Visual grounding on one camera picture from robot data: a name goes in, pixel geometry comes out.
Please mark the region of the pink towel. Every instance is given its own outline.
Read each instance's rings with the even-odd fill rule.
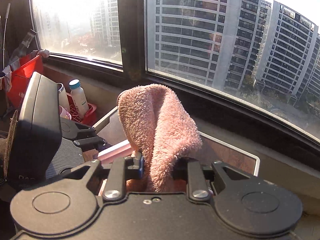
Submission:
[[[152,84],[124,91],[118,97],[118,115],[135,152],[145,160],[142,180],[127,182],[128,191],[185,191],[171,176],[178,158],[193,157],[202,142],[194,120],[168,87]]]

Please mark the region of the pink plastic object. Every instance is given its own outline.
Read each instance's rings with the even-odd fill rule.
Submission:
[[[105,149],[98,154],[98,160],[104,163],[111,163],[118,157],[126,157],[132,154],[132,149],[128,140]]]

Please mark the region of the clear plastic bottle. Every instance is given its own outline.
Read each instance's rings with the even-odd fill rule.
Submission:
[[[78,79],[70,81],[69,87],[71,89],[71,97],[79,117],[83,119],[85,113],[89,111],[89,106],[87,99],[85,98],[84,91],[82,87],[80,87],[80,81]]]

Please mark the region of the bottle cap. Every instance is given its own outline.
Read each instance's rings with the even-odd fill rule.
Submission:
[[[70,89],[76,89],[76,88],[80,87],[80,81],[78,79],[74,79],[74,80],[70,81],[69,87],[70,87]]]

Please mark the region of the metal screw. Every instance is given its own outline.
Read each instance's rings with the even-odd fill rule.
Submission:
[[[150,199],[145,199],[143,201],[144,204],[150,205],[152,203],[152,201]]]
[[[112,189],[112,190],[107,190],[105,193],[104,193],[104,196],[106,198],[117,198],[120,196],[120,192],[118,190],[115,190],[115,189]]]
[[[203,189],[199,189],[199,190],[195,190],[192,195],[195,197],[195,198],[205,198],[209,195],[209,193]]]
[[[159,198],[159,197],[154,197],[154,198],[152,199],[152,201],[153,201],[153,202],[160,202],[160,201],[161,201],[161,198]]]

